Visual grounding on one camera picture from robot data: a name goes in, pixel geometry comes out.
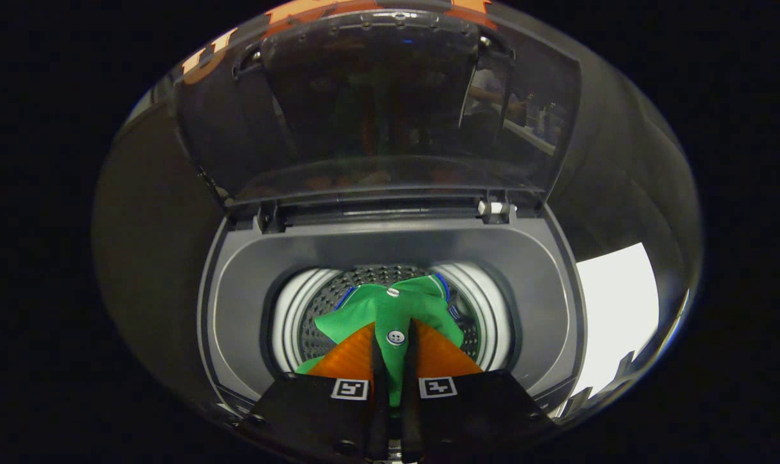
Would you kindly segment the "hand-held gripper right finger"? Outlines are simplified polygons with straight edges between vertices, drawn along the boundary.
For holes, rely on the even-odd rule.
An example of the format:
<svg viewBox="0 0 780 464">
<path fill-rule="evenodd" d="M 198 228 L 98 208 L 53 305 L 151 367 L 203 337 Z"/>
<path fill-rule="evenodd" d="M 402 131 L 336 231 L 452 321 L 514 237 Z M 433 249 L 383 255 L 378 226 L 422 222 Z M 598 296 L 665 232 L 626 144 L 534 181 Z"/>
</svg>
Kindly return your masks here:
<svg viewBox="0 0 780 464">
<path fill-rule="evenodd" d="M 557 434 L 557 423 L 510 372 L 482 370 L 420 320 L 408 339 L 402 461 L 505 462 Z"/>
</svg>

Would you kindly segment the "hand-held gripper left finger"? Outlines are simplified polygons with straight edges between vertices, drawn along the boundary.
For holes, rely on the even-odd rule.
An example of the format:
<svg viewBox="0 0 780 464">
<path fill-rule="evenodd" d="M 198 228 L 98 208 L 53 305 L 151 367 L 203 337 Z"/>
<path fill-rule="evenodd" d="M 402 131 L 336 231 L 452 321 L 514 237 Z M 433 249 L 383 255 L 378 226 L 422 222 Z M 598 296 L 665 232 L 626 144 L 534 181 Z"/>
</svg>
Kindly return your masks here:
<svg viewBox="0 0 780 464">
<path fill-rule="evenodd" d="M 239 435 L 291 462 L 372 462 L 388 451 L 386 367 L 367 324 L 308 374 L 278 376 Z"/>
</svg>

